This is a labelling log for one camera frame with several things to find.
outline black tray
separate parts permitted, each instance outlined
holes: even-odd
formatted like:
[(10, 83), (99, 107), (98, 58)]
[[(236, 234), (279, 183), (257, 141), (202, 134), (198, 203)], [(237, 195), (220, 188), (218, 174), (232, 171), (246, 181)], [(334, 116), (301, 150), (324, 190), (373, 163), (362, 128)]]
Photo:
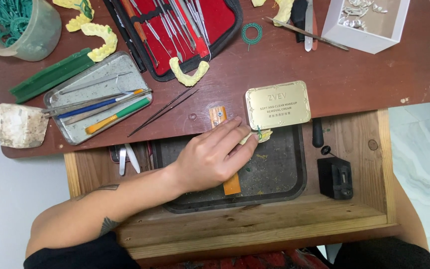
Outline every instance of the black tray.
[[(272, 129), (271, 138), (258, 145), (252, 159), (238, 171), (241, 193), (225, 195), (223, 185), (186, 193), (164, 204), (173, 213), (189, 213), (295, 199), (306, 187), (301, 125)], [(193, 135), (152, 141), (155, 168), (174, 162)]]

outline green handle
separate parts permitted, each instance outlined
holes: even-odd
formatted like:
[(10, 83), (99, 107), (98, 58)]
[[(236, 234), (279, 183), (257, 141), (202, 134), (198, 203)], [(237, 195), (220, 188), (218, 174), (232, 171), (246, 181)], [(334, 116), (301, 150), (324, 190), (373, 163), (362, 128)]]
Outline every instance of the green handle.
[(135, 102), (134, 104), (122, 109), (121, 111), (116, 113), (117, 118), (122, 118), (124, 116), (127, 116), (128, 114), (137, 111), (145, 106), (147, 106), (151, 101), (147, 98), (144, 98), (138, 102)]

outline yellow handle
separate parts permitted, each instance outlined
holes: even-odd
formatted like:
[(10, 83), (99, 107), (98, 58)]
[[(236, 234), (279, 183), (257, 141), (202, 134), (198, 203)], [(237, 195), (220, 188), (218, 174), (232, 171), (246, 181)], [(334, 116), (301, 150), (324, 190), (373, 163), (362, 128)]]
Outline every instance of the yellow handle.
[(93, 133), (95, 133), (96, 131), (98, 131), (99, 129), (101, 129), (102, 127), (110, 124), (111, 122), (115, 121), (116, 119), (118, 119), (117, 115), (112, 115), (109, 118), (105, 119), (105, 120), (101, 120), (98, 123), (91, 125), (89, 127), (86, 128), (86, 134), (91, 135)]

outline wooden drawer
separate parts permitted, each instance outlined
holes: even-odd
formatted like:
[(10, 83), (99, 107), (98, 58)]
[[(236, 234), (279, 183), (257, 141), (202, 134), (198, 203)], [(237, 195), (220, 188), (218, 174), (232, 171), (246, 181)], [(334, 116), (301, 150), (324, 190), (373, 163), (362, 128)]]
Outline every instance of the wooden drawer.
[[(119, 242), (142, 264), (154, 265), (280, 250), (287, 244), (306, 247), (310, 243), (302, 240), (307, 238), (315, 244), (366, 239), (354, 235), (375, 228), (384, 229), (378, 236), (395, 235), (395, 178), (387, 109), (326, 117), (323, 129), (325, 144), (351, 162), (353, 199), (337, 201), (320, 194), (316, 159), (324, 156), (311, 145), (308, 123), (303, 125), (308, 183), (302, 196), (287, 202), (188, 214), (173, 214), (159, 206), (121, 224), (116, 229)], [(146, 144), (138, 143), (136, 153), (142, 170), (149, 169)], [(64, 158), (71, 197), (124, 180), (106, 148), (68, 153)], [(129, 164), (126, 171), (129, 168), (128, 175), (135, 174)], [(339, 234), (354, 237), (334, 236)]]

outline white box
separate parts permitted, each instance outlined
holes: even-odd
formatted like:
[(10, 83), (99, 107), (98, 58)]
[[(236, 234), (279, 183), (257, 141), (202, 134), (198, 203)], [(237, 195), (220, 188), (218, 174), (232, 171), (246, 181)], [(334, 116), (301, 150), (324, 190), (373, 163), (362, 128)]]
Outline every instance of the white box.
[(399, 43), (409, 0), (376, 0), (375, 3), (386, 9), (387, 13), (376, 13), (369, 7), (368, 13), (361, 18), (366, 22), (367, 31), (362, 31), (339, 24), (343, 6), (352, 5), (347, 0), (331, 0), (321, 36), (372, 54)]

